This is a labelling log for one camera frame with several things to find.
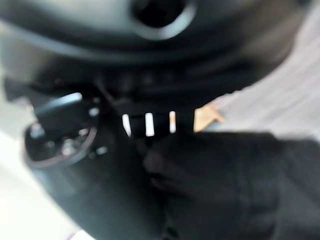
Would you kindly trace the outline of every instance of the gray fabric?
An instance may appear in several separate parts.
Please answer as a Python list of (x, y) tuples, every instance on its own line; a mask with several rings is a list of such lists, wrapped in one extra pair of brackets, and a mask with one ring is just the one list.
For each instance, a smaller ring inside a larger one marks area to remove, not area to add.
[(320, 139), (320, 6), (314, 6), (291, 56), (266, 78), (215, 100), (225, 123), (208, 131), (267, 131)]

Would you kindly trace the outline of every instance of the black fabric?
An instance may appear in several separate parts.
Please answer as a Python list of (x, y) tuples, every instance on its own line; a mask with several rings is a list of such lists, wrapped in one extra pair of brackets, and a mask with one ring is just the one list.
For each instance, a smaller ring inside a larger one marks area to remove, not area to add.
[(320, 239), (320, 146), (266, 133), (179, 133), (144, 160), (182, 240)]

